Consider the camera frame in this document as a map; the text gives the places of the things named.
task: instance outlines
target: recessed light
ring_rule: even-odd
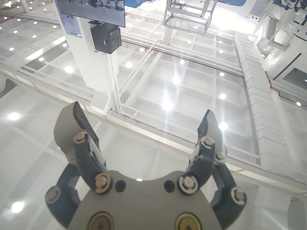
[[[169,100],[164,100],[164,102],[162,103],[162,108],[166,111],[169,111],[170,109],[172,109],[172,103]]]
[[[132,68],[132,62],[128,61],[128,62],[126,63],[126,68]]]
[[[177,76],[175,76],[175,77],[173,78],[173,83],[174,83],[175,85],[179,85],[179,83],[180,83],[180,78],[177,77]]]
[[[219,95],[220,99],[224,100],[226,98],[226,94],[222,93],[221,95]]]
[[[12,212],[19,213],[23,209],[24,203],[22,202],[15,202],[12,204]]]
[[[225,122],[222,122],[218,125],[219,129],[221,129],[222,131],[225,131],[228,129],[228,125]]]
[[[72,72],[74,71],[74,69],[73,69],[72,67],[66,67],[66,68],[65,68],[65,71],[66,71],[67,73],[72,73]]]
[[[7,118],[11,121],[16,121],[17,119],[20,118],[20,115],[16,112],[13,112]]]

